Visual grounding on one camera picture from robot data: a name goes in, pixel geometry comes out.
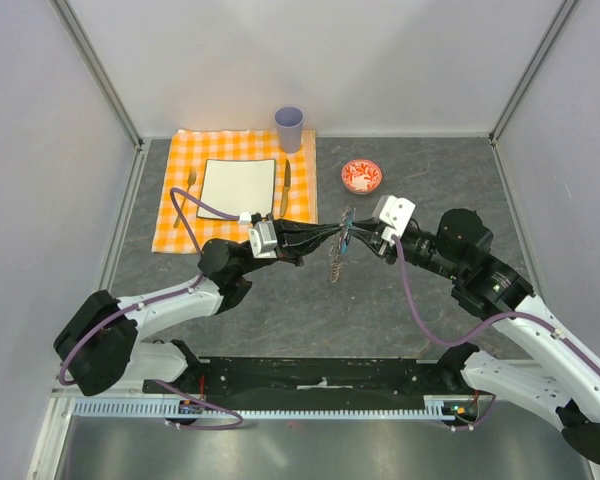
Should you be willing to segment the lilac plastic cup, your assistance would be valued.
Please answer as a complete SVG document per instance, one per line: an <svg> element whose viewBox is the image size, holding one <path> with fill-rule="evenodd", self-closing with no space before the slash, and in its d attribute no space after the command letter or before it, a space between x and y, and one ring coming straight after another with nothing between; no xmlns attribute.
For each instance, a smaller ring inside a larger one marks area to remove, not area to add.
<svg viewBox="0 0 600 480"><path fill-rule="evenodd" d="M302 144L303 112L294 106L284 106L275 112L274 122L280 148L287 154L296 153Z"/></svg>

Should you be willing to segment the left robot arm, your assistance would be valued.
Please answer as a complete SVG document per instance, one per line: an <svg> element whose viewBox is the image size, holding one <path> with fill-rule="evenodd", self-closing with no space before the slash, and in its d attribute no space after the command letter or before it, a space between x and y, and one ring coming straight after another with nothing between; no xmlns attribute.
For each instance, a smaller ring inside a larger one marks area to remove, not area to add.
<svg viewBox="0 0 600 480"><path fill-rule="evenodd" d="M300 266L340 229L338 223L261 219L242 243L207 241L199 252L199 272L188 281L144 295L91 294L54 340L59 383L94 396L120 380L158 377L178 393L191 392L200 378L191 354L176 342L145 344L144 339L235 308L251 288L247 274L278 261Z"/></svg>

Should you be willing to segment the gold knife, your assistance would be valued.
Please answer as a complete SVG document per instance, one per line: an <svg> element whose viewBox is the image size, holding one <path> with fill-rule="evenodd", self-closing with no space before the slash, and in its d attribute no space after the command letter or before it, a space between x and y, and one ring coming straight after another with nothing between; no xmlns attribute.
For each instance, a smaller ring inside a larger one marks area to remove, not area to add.
<svg viewBox="0 0 600 480"><path fill-rule="evenodd" d="M289 191L291 187L291 164L288 159L285 160L284 167L284 178L283 178L283 188L281 195L281 202L279 208L279 217L282 218L285 216L288 209L288 200L289 200Z"/></svg>

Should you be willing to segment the red patterned bowl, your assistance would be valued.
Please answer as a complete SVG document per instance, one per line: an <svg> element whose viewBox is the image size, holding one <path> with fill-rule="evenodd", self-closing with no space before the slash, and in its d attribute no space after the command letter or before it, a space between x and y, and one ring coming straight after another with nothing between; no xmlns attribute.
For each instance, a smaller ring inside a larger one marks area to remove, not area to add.
<svg viewBox="0 0 600 480"><path fill-rule="evenodd" d="M341 180L351 193L365 195L379 187L383 180L383 173L371 160L354 159L342 167Z"/></svg>

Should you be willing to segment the white square plate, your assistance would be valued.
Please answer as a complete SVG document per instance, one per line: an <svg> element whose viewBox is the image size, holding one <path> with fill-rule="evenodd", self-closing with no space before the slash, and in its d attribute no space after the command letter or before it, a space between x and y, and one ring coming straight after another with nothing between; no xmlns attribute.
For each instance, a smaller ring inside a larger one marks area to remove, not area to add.
<svg viewBox="0 0 600 480"><path fill-rule="evenodd" d="M273 210L276 161L208 159L200 200L225 214Z"/></svg>

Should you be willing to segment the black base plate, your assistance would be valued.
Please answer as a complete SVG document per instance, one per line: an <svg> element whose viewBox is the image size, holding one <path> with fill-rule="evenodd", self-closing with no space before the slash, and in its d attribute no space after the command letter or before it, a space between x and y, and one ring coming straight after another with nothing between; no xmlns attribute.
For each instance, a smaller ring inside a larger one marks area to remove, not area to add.
<svg viewBox="0 0 600 480"><path fill-rule="evenodd" d="M407 396L474 393L458 371L408 358L207 357L187 367L170 384L209 400L311 387Z"/></svg>

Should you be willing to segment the gold fork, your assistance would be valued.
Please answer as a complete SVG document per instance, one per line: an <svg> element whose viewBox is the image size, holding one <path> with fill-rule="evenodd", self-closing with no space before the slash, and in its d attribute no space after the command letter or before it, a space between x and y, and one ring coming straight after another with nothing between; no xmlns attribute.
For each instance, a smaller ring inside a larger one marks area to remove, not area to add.
<svg viewBox="0 0 600 480"><path fill-rule="evenodd" d="M191 188L195 185L196 179L197 179L196 169L194 167L191 167L189 169L188 177L187 177L187 186L186 186L187 193L189 193ZM184 212L186 202L187 202L187 198L183 197L179 203L179 209L181 212ZM181 223L181 215L178 215L176 220L174 221L173 227L178 228L180 223Z"/></svg>

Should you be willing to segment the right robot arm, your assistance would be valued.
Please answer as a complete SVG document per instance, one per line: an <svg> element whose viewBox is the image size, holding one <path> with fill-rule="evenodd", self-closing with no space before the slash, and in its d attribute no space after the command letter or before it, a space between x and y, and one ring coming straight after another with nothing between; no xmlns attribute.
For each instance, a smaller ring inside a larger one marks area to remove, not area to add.
<svg viewBox="0 0 600 480"><path fill-rule="evenodd" d="M600 465L600 357L550 311L532 285L490 252L492 232L474 211L445 212L436 232L400 212L353 221L352 237L401 269L418 266L450 280L452 297L480 324L445 340L449 362L438 368L447 392L490 393L543 418L568 445ZM525 350L548 374L543 380L506 367L472 344L494 328Z"/></svg>

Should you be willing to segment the orange checkered cloth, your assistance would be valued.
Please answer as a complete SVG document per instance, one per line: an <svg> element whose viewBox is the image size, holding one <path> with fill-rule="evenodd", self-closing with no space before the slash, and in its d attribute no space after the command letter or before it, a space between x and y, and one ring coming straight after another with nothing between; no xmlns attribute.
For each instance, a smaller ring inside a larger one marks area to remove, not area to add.
<svg viewBox="0 0 600 480"><path fill-rule="evenodd" d="M285 154L272 130L194 132L178 131L172 138L164 174L160 205L151 250L155 253L193 254L196 249L186 227L177 221L170 190L179 188L199 198L203 191L206 163L222 161L261 161L273 159L276 165L274 214L281 207L285 166L291 166L291 185L285 219L315 223L317 208L316 135L302 133L302 149Z"/></svg>

